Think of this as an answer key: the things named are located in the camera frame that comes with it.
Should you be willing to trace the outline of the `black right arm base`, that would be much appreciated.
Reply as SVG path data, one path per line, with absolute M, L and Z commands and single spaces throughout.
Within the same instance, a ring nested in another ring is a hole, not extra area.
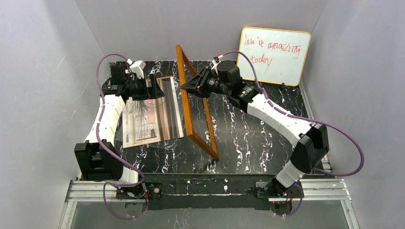
M 291 201 L 294 197 L 301 196 L 299 188 L 302 188 L 301 182 L 296 182 L 290 187 L 284 187 L 279 183 L 256 182 L 253 191 L 257 198 L 282 198 L 282 200 Z

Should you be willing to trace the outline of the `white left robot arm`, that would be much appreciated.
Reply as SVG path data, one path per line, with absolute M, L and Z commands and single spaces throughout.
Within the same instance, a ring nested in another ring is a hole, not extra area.
M 110 65 L 111 76 L 101 85 L 100 104 L 95 122 L 83 143 L 74 148 L 83 178 L 130 187 L 144 176 L 128 168 L 115 149 L 117 125 L 128 99 L 145 101 L 164 96 L 156 77 L 145 79 L 143 60 L 116 62 Z

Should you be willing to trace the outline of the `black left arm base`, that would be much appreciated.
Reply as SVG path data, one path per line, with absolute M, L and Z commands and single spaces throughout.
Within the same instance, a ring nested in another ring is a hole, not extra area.
M 145 182 L 135 187 L 123 187 L 116 192 L 116 199 L 161 199 L 161 183 Z

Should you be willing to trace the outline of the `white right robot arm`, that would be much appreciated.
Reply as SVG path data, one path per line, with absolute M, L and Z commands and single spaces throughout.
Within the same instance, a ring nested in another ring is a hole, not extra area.
M 252 83 L 245 83 L 233 61 L 222 61 L 214 68 L 203 68 L 181 88 L 200 98 L 212 93 L 222 94 L 236 108 L 261 119 L 282 134 L 293 146 L 290 160 L 269 185 L 273 192 L 286 191 L 314 167 L 329 151 L 325 125 L 313 124 L 272 103 L 264 92 Z

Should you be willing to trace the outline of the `printed photo sheet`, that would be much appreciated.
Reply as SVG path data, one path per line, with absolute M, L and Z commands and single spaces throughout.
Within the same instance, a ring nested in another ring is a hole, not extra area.
M 158 78 L 157 83 L 163 97 L 126 102 L 122 114 L 124 148 L 184 137 L 175 80 L 165 76 Z

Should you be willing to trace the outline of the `orange wooden picture frame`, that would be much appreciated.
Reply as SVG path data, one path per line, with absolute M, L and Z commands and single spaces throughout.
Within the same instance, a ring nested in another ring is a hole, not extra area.
M 176 45 L 176 56 L 180 85 L 184 86 L 187 80 L 197 75 L 197 71 L 179 44 Z M 208 99 L 199 98 L 181 89 L 181 100 L 187 137 L 213 160 L 218 161 L 220 155 Z

